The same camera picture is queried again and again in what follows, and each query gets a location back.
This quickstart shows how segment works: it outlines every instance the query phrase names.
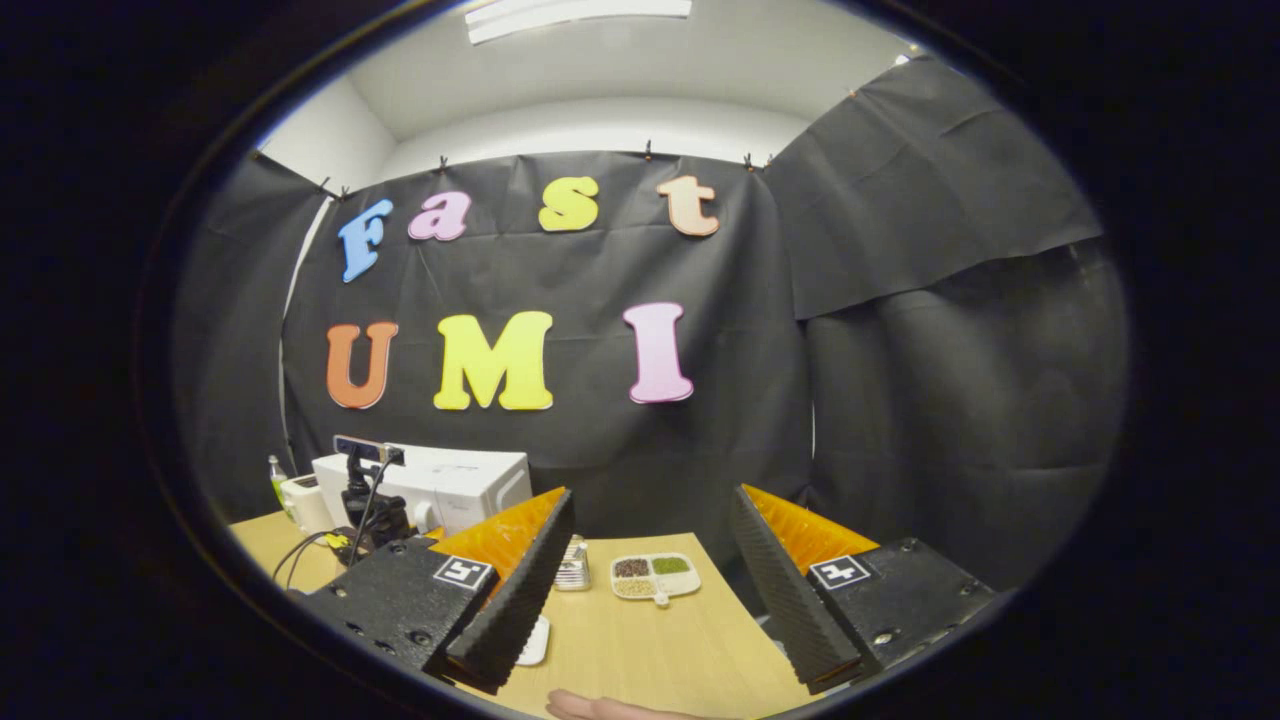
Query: colorful foam letter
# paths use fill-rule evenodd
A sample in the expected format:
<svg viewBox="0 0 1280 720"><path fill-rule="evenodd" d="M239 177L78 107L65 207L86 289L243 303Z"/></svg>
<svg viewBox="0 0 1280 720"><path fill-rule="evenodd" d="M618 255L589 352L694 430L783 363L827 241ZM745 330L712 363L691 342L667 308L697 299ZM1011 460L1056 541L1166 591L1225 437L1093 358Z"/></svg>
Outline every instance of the colorful foam letter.
<svg viewBox="0 0 1280 720"><path fill-rule="evenodd" d="M600 186L594 178L559 178L552 181L543 191L543 204L538 211L538 222L548 232L580 231L591 227L600 214L595 204L595 193Z"/></svg>
<svg viewBox="0 0 1280 720"><path fill-rule="evenodd" d="M393 208L390 200L380 200L338 231L343 250L347 252L347 272L342 274L342 282L349 283L378 261L378 252L369 246L383 241L383 218L389 215Z"/></svg>
<svg viewBox="0 0 1280 720"><path fill-rule="evenodd" d="M471 196L466 192L440 192L422 202L425 213L413 218L408 224L408 236L417 240L443 240L449 241L467 229L463 219L467 209L471 208Z"/></svg>
<svg viewBox="0 0 1280 720"><path fill-rule="evenodd" d="M705 237L719 229L717 218L703 215L703 200L716 200L716 190L698 184L694 176L678 177L658 186L658 195L667 196L671 224L685 234Z"/></svg>
<svg viewBox="0 0 1280 720"><path fill-rule="evenodd" d="M675 402L694 395L694 383L680 372L676 320L685 309L675 302L649 302L628 307L622 319L636 333L635 402Z"/></svg>
<svg viewBox="0 0 1280 720"><path fill-rule="evenodd" d="M329 328L329 369L325 384L329 397L343 407L365 410L383 398L387 389L387 361L390 359L392 338L399 332L396 323L374 323L366 334L374 342L369 352L369 379L356 387L351 384L351 346L360 337L357 325Z"/></svg>
<svg viewBox="0 0 1280 720"><path fill-rule="evenodd" d="M466 410L471 396L462 387L466 374L471 392L481 407L493 402L498 380L507 375L507 387L498 404L507 410L545 410L552 393L543 380L543 337L552 327L547 313L516 313L489 347L475 315L453 315L440 320L444 336L444 377L435 406L440 410Z"/></svg>

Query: cable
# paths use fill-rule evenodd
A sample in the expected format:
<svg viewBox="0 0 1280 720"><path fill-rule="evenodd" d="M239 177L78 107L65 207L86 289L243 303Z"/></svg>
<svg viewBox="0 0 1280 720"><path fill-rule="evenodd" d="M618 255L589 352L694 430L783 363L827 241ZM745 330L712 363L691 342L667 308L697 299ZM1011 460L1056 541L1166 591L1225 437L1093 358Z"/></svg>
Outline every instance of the cable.
<svg viewBox="0 0 1280 720"><path fill-rule="evenodd" d="M351 562L347 566L356 564L360 557L360 538L365 534L365 525L369 523L369 510L374 506L374 498L378 497L378 486L383 482L383 473L387 471L387 465L390 462L383 462L378 466L378 474L374 475L374 482L369 484L369 502L365 503L365 514L360 518L360 527L356 528L356 542L351 543Z"/></svg>
<svg viewBox="0 0 1280 720"><path fill-rule="evenodd" d="M329 534L329 530L325 530L323 533L311 533L310 536L306 537L306 539L293 546L293 550L285 552L284 557L280 559L280 564L275 566L275 571L271 573L271 582L273 583L276 582L275 578L280 574L280 568L284 568L284 564L289 561L289 557L292 557L294 552L301 555L301 551L307 547L307 543L312 543L326 534Z"/></svg>
<svg viewBox="0 0 1280 720"><path fill-rule="evenodd" d="M284 589L289 589L293 587L293 571L298 569L298 561L302 560L302 553L306 552L307 548L311 547L312 544L315 543L308 542L307 544L302 546L302 550L300 550L297 555L293 556L293 565L289 566L289 574L288 577L284 578Z"/></svg>

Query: green beans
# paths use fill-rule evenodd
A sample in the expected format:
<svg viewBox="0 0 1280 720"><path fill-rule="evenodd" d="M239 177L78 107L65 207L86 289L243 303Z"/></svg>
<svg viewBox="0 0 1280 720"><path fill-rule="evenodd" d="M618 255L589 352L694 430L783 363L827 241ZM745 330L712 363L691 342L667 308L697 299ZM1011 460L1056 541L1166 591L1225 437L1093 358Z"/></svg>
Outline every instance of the green beans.
<svg viewBox="0 0 1280 720"><path fill-rule="evenodd" d="M659 575L667 575L671 573L685 573L689 570L689 562L685 562L680 557L657 557L653 561L653 571Z"/></svg>

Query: wooden table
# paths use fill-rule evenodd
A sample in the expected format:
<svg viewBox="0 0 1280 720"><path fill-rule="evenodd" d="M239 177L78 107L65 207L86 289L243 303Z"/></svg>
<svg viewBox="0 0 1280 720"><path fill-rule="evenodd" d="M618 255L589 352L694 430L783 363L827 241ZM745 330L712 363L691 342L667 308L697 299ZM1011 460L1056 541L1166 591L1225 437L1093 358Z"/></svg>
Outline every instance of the wooden table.
<svg viewBox="0 0 1280 720"><path fill-rule="evenodd" d="M284 512L237 523L232 532L268 573L302 538ZM762 717L813 700L692 533L588 543L591 589L553 589L543 607L552 623L547 659L517 665L497 697L462 689L538 717L552 717L547 693L557 688L704 717ZM609 564L650 552L687 555L701 588L672 597L666 609L616 597ZM314 591L340 569L333 553L317 546L303 555L293 587Z"/></svg>

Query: hand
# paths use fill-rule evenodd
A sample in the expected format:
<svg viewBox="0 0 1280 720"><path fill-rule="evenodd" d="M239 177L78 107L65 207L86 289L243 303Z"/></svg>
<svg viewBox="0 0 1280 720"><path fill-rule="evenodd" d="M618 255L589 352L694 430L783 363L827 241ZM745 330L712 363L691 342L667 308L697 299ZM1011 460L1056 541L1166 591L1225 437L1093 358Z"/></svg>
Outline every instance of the hand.
<svg viewBox="0 0 1280 720"><path fill-rule="evenodd" d="M559 717L559 720L710 720L684 712L649 710L608 697L588 700L568 691L552 691L547 700L550 702L547 706L547 712Z"/></svg>

